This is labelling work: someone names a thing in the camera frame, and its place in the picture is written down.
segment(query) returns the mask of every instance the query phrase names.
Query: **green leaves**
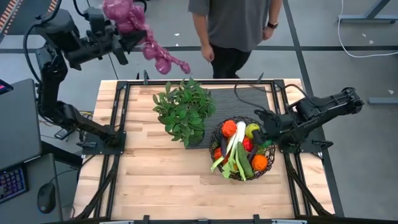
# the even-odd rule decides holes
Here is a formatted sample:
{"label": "green leaves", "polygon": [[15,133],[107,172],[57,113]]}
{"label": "green leaves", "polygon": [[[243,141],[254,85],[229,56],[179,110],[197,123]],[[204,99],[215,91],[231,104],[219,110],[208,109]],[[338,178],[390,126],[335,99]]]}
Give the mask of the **green leaves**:
{"label": "green leaves", "polygon": [[165,131],[173,135],[172,141],[181,140],[187,147],[190,141],[201,140],[205,130],[204,119],[211,116],[216,108],[210,91],[203,89],[192,77],[181,80],[172,90],[167,82],[165,92],[153,95],[159,114],[158,120],[165,125]]}

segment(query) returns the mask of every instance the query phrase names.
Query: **wooden table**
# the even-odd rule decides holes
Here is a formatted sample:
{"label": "wooden table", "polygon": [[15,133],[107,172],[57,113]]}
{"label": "wooden table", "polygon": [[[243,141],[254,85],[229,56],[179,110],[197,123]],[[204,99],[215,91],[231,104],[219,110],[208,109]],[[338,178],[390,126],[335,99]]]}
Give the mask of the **wooden table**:
{"label": "wooden table", "polygon": [[[301,86],[299,79],[284,81],[286,85]],[[203,87],[233,88],[233,85]],[[116,81],[101,82],[94,112],[94,120],[100,124],[110,122],[115,88]],[[158,122],[157,113],[152,111],[152,95],[163,91],[163,86],[131,87],[126,148],[119,163],[112,220],[142,220],[144,215],[150,215],[152,220],[252,219],[253,214],[261,218],[294,217],[285,162],[279,151],[272,169],[257,180],[240,182],[224,179],[218,170],[211,173],[208,149],[184,149],[182,143],[171,141],[172,136]],[[303,97],[295,88],[286,91],[289,103]],[[273,110],[272,95],[268,93],[267,98]],[[301,160],[308,188],[324,208],[333,213],[321,160],[313,154],[302,154]],[[76,214],[96,192],[102,162],[103,156],[95,156],[82,168],[73,204]],[[302,194],[296,188],[303,213]],[[105,214],[107,197],[105,193],[101,215]]]}

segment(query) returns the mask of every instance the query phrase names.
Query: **fruit basket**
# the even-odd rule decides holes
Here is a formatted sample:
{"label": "fruit basket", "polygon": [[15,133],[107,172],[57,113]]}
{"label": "fruit basket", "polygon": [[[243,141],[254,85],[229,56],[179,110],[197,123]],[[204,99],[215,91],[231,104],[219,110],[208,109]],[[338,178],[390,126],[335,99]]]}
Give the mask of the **fruit basket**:
{"label": "fruit basket", "polygon": [[217,125],[209,145],[212,171],[217,167],[225,178],[244,181],[257,179],[271,169],[275,160],[275,145],[272,141],[261,146],[255,145],[252,142],[252,129],[263,127],[256,120],[241,116],[228,118]]}

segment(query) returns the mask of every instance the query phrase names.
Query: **black wire basket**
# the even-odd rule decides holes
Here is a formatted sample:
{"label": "black wire basket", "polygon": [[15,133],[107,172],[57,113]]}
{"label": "black wire basket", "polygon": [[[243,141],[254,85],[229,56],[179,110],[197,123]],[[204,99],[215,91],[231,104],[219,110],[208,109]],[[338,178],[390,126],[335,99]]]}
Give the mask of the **black wire basket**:
{"label": "black wire basket", "polygon": [[[229,120],[232,120],[235,123],[243,121],[243,122],[245,122],[246,125],[257,124],[260,127],[260,129],[263,129],[263,126],[259,122],[257,122],[254,119],[247,118],[247,117],[235,116],[233,118],[228,118],[228,119],[224,120],[223,122],[221,122],[220,124],[218,124],[216,126],[216,128],[214,129],[214,131],[212,132],[211,137],[210,137],[209,151],[210,151],[211,160],[213,162],[216,161],[216,159],[214,158],[214,151],[215,151],[215,149],[220,147],[220,145],[221,145],[220,144],[220,139],[223,137],[223,133],[221,132],[221,128],[223,127],[224,122],[225,121],[229,121]],[[272,164],[275,161],[275,145],[271,144],[270,146],[266,147],[264,149],[264,154],[263,155],[266,156],[267,159],[268,159],[268,165],[267,165],[266,169],[263,170],[263,171],[253,170],[254,176],[253,177],[248,177],[248,178],[246,178],[246,180],[257,179],[260,176],[264,175],[267,171],[271,170]],[[221,163],[221,164],[219,164],[217,166],[218,169],[220,170],[220,172],[224,171],[223,168],[222,168],[223,166],[224,166],[223,163]],[[241,175],[239,173],[231,174],[229,176],[229,178],[230,179],[234,179],[234,180],[242,181]]]}

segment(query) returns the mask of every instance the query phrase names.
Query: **keyboard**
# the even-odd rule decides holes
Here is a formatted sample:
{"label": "keyboard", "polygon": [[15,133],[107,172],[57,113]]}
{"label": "keyboard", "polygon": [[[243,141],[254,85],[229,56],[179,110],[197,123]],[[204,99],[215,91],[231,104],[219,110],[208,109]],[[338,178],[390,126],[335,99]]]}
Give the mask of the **keyboard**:
{"label": "keyboard", "polygon": [[24,165],[0,172],[0,204],[28,190]]}

